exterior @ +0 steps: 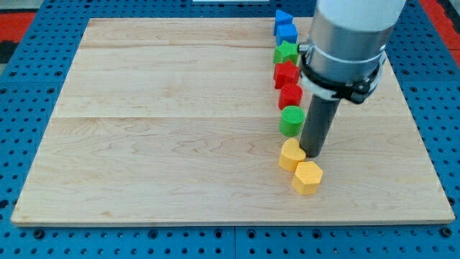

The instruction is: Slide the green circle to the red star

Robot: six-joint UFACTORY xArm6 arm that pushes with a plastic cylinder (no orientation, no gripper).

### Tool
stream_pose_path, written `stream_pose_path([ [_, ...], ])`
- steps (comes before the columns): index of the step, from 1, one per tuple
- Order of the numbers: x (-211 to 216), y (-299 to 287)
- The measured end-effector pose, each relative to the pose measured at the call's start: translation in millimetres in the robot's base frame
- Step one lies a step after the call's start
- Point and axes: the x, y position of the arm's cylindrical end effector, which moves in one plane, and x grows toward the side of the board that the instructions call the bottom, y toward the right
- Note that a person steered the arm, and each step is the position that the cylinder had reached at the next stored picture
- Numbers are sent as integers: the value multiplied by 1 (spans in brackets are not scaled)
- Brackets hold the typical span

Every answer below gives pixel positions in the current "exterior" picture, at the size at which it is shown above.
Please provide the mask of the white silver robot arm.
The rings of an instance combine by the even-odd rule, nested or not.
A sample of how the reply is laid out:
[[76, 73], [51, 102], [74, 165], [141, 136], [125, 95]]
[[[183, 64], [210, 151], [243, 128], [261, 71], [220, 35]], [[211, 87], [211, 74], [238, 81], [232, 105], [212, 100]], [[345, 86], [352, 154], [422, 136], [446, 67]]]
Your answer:
[[300, 84], [327, 101], [361, 104], [376, 89], [405, 0], [318, 0], [298, 46]]

